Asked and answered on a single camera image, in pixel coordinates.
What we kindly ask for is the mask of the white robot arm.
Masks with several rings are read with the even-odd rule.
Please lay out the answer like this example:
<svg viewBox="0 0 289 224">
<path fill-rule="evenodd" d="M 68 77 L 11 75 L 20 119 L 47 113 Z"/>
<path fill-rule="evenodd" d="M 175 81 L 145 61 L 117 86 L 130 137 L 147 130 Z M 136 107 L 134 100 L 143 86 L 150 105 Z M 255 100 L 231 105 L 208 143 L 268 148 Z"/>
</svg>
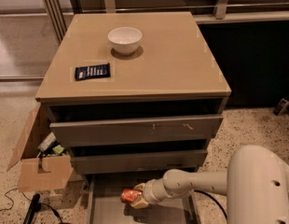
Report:
<svg viewBox="0 0 289 224">
<path fill-rule="evenodd" d="M 289 165 L 261 146 L 234 152 L 225 172 L 167 171 L 135 187 L 140 192 L 131 206 L 145 208 L 191 190 L 227 197 L 228 224 L 289 224 Z"/>
</svg>

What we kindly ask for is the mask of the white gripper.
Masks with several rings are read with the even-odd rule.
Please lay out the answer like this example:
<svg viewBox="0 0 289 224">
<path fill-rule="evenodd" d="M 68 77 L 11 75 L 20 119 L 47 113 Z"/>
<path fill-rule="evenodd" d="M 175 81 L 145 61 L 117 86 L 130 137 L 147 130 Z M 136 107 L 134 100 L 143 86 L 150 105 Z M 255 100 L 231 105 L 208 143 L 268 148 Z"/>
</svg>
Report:
<svg viewBox="0 0 289 224">
<path fill-rule="evenodd" d="M 161 179 L 152 179 L 146 183 L 138 184 L 134 189 L 143 192 L 143 198 L 131 203 L 134 209 L 144 209 L 150 204 L 157 204 L 170 197 Z"/>
</svg>

